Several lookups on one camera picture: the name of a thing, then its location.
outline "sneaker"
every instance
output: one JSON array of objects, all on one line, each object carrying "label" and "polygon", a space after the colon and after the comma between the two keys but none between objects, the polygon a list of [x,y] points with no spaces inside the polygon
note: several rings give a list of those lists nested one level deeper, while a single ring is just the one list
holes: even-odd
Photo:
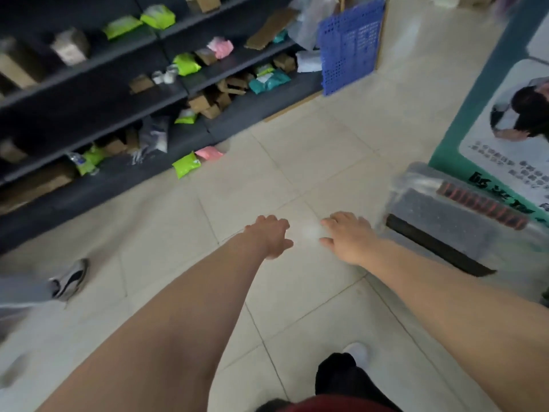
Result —
[{"label": "sneaker", "polygon": [[78,292],[86,279],[89,268],[88,259],[80,259],[75,262],[63,276],[50,279],[53,286],[53,299],[67,302]]},{"label": "sneaker", "polygon": [[368,348],[362,343],[351,343],[343,349],[344,353],[353,356],[356,366],[366,371],[368,368]]}]

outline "tile floor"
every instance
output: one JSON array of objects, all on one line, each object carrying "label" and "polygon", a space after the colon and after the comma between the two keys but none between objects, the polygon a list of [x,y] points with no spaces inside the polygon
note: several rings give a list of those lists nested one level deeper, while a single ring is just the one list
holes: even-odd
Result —
[{"label": "tile floor", "polygon": [[296,245],[258,272],[210,412],[312,395],[318,363],[354,340],[371,347],[373,380],[407,412],[496,410],[388,288],[317,239],[333,211],[379,216],[395,174],[429,159],[501,30],[483,13],[391,0],[376,74],[238,134],[223,159],[180,181],[163,173],[5,255],[4,270],[44,275],[87,256],[92,278],[0,346],[0,370],[27,354],[0,410],[34,410],[159,290],[268,213],[289,219]]}]

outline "red clothing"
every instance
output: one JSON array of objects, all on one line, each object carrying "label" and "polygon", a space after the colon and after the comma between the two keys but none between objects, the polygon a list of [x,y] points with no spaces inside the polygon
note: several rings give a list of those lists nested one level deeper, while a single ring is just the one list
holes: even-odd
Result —
[{"label": "red clothing", "polygon": [[283,412],[394,412],[378,403],[341,395],[318,395],[283,409]]}]

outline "poster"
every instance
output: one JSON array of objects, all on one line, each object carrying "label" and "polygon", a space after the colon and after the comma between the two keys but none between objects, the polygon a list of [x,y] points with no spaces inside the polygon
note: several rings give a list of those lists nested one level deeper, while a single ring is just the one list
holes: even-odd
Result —
[{"label": "poster", "polygon": [[429,165],[549,227],[549,0],[523,0]]}]

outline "black pants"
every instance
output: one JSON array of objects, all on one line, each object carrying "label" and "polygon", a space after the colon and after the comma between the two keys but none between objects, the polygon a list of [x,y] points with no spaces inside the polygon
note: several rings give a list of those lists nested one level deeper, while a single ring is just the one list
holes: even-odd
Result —
[{"label": "black pants", "polygon": [[[333,353],[320,363],[316,372],[316,395],[345,395],[376,402],[396,412],[402,412],[374,385],[366,372],[356,366],[348,353]],[[275,412],[291,402],[273,399],[259,407],[256,412]]]}]

